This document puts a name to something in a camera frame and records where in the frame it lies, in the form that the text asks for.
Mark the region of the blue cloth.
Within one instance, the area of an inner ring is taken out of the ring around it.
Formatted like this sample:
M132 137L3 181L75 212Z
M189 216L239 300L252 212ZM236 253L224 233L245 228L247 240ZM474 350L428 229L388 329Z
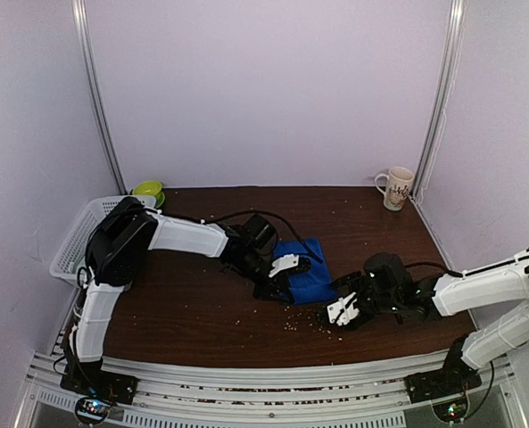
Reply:
M310 269L307 272L288 276L293 304L303 305L334 300L337 292L329 287L332 277L329 274L319 239L311 237L306 238L304 242L319 256L321 263L311 259Z

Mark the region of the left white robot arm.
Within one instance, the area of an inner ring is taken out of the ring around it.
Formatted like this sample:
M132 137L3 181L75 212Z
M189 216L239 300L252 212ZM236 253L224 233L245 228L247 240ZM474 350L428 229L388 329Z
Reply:
M274 233L274 227L259 214L242 225L225 226L215 221L168 217L135 197L122 198L87 241L83 306L67 347L72 381L88 396L106 389L107 378L101 370L105 335L119 296L134 281L148 251L179 251L220 259L253 282L255 298L293 302L286 275L301 258L286 254L265 259L260 250Z

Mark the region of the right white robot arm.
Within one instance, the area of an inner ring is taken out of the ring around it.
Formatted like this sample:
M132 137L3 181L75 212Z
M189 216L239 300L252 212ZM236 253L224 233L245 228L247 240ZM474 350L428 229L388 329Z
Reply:
M331 288L347 288L323 311L329 324L358 328L379 315L398 323L426 322L470 309L514 301L516 306L485 328L457 339L436 374L440 391L452 394L470 374L529 341L529 247L509 259L461 272L436 264L439 274L416 280L392 253L369 258L361 271L343 276Z

